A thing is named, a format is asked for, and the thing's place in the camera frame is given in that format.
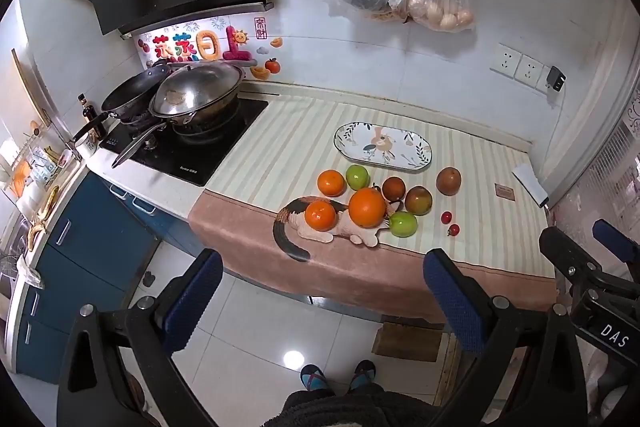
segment brown label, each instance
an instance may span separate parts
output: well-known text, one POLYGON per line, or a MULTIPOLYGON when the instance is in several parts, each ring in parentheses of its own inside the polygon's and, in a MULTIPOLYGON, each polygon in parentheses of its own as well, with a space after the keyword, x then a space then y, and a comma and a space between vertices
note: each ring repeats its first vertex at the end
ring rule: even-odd
POLYGON ((498 185, 497 183, 495 183, 494 185, 496 196, 498 196, 499 198, 504 198, 505 200, 516 200, 516 195, 511 187, 505 187, 504 185, 498 185))

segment black frying pan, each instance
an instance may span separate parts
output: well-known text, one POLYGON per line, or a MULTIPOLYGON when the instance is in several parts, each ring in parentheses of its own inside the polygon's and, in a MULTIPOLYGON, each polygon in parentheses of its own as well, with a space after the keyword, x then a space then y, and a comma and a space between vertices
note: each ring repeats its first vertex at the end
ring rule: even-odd
POLYGON ((74 142, 110 116, 120 119, 147 111, 158 86, 174 71, 168 64, 160 64, 125 80, 104 99, 100 107, 102 113, 76 133, 74 142))

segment striped tablecloth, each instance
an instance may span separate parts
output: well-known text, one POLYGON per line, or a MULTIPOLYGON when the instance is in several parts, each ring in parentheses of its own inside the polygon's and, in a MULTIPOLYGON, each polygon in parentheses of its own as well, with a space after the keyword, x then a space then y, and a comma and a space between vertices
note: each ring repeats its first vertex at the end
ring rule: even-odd
MULTIPOLYGON (((511 272, 553 277, 553 265, 540 253, 538 238, 546 227, 545 213, 511 173, 528 156, 509 147, 446 127, 316 98, 281 95, 270 101, 206 185, 207 190, 272 212, 289 201, 320 195, 318 174, 325 169, 345 172, 353 163, 334 147, 334 133, 351 121, 414 131, 429 141, 431 165, 419 172, 394 171, 367 165, 374 183, 399 176, 407 189, 423 185, 433 195, 433 208, 418 217, 412 237, 394 237, 388 230, 380 241, 394 247, 427 253, 440 247, 462 263, 511 272), (454 197, 435 187, 438 172, 454 166, 462 187, 454 197), (513 188, 516 201, 498 198, 495 183, 513 188), (460 235, 447 237, 440 222, 445 210, 453 213, 460 235)), ((337 200, 347 202, 352 190, 337 200)))

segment tangerine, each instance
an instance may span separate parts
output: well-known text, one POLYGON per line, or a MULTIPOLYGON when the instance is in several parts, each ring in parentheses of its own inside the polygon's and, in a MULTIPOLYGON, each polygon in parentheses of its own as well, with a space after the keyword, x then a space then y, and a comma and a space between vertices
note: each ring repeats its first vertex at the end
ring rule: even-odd
POLYGON ((386 214, 386 201, 373 187, 357 190, 349 200, 349 217, 364 229, 372 229, 382 223, 386 214))
POLYGON ((305 221, 314 230, 326 232, 335 224, 335 209, 328 201, 314 201, 305 210, 305 221))
POLYGON ((338 171, 323 171, 318 176, 318 190, 330 198, 340 196, 346 187, 347 183, 344 181, 343 175, 338 171))

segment blue gripper pad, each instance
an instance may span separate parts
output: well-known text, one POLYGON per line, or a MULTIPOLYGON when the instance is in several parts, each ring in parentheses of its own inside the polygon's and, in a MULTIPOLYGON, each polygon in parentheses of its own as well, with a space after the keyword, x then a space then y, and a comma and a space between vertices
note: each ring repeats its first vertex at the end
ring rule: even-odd
POLYGON ((494 318, 484 290, 440 248, 424 256, 422 274, 462 348, 482 353, 494 318))
POLYGON ((164 332, 167 354, 184 349, 222 280, 220 254, 205 249, 184 275, 173 279, 158 297, 156 324, 164 332))
POLYGON ((593 238, 623 263, 633 263, 638 254, 638 244, 604 219, 593 223, 593 238))

